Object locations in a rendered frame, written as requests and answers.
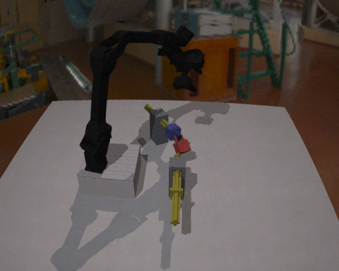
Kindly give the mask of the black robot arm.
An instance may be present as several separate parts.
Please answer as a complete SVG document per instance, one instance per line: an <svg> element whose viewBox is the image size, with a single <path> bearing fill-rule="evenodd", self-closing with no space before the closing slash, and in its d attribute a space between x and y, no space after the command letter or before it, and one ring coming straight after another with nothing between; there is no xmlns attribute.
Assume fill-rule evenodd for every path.
<svg viewBox="0 0 339 271"><path fill-rule="evenodd" d="M85 150L85 171L102 174L107 166L107 149L110 143L112 126L106 122L109 76L116 67L117 59L124 53L128 43L153 43L163 46L158 49L158 55L175 61L180 58L193 33L185 26L173 32L153 30L151 32L116 31L112 36L102 41L90 52L90 67L93 71L93 90L91 94L91 119L86 126L80 147ZM115 44L118 45L112 49ZM204 54L200 49L189 55L183 64L187 71L191 68L202 69L205 63Z"/></svg>

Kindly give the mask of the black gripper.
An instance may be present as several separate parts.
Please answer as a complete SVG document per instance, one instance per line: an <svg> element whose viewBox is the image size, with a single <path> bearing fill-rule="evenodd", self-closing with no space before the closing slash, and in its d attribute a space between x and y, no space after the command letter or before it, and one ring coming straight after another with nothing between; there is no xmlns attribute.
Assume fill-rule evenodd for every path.
<svg viewBox="0 0 339 271"><path fill-rule="evenodd" d="M187 50L185 52L187 52L189 55L191 55L192 53L195 52L196 49L191 49L191 50ZM177 67L176 72L181 72L181 76L176 77L174 79L174 83L173 83L173 88L175 88L176 90L178 89L187 89L189 91L193 91L196 92L195 87L192 84L192 80L191 78L188 76L190 71L187 71L186 68L184 67L183 64L183 58L186 59L186 55L185 52L183 52L183 54L181 55L180 58L176 59L175 61L170 61L171 65L175 65L175 67ZM193 68L193 70L195 70L197 73L202 74L202 70L198 69L198 68Z"/></svg>

